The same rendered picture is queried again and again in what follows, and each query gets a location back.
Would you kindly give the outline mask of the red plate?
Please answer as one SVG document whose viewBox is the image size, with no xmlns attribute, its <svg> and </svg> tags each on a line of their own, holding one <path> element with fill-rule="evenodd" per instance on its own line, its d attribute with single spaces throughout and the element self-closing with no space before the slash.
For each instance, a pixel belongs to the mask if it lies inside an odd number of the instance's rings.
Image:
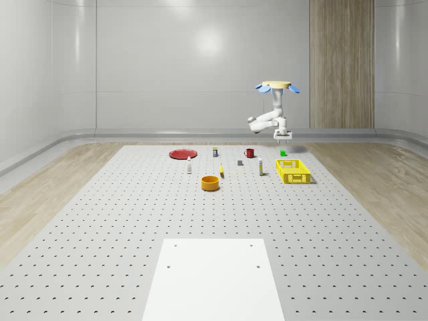
<svg viewBox="0 0 428 321">
<path fill-rule="evenodd" d="M 197 151 L 191 149 L 178 149 L 171 151 L 169 156 L 173 159 L 187 160 L 188 158 L 195 158 L 197 156 Z"/>
</svg>

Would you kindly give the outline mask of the yellow basket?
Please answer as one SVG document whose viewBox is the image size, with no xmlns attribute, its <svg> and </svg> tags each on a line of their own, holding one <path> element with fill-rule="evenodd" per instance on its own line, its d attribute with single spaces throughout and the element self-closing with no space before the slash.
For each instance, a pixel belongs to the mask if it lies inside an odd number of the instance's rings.
<svg viewBox="0 0 428 321">
<path fill-rule="evenodd" d="M 299 159 L 277 159 L 276 170 L 284 183 L 310 183 L 310 171 Z"/>
</svg>

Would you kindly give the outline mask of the yellow bowl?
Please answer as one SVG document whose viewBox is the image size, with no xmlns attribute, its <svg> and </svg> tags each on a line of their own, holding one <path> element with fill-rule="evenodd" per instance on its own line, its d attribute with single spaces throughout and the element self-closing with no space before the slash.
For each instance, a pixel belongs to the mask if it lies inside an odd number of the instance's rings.
<svg viewBox="0 0 428 321">
<path fill-rule="evenodd" d="M 211 175 L 202 177 L 201 188 L 204 191 L 216 191 L 219 188 L 219 178 Z"/>
</svg>

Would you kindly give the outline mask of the white board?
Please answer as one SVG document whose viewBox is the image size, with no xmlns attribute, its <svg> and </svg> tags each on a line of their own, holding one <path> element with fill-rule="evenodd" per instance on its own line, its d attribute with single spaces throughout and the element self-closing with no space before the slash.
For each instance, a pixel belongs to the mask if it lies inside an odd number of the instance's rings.
<svg viewBox="0 0 428 321">
<path fill-rule="evenodd" d="M 262 239 L 165 239 L 142 321 L 284 321 Z"/>
</svg>

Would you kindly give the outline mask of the drone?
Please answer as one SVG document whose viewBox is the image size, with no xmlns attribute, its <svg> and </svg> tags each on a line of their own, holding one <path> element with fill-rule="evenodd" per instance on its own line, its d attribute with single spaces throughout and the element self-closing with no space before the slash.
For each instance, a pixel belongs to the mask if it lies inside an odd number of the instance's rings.
<svg viewBox="0 0 428 321">
<path fill-rule="evenodd" d="M 300 92 L 300 89 L 293 86 L 291 82 L 285 81 L 264 81 L 261 84 L 258 84 L 255 89 L 259 90 L 261 93 L 266 93 L 273 89 L 288 89 L 297 94 Z"/>
</svg>

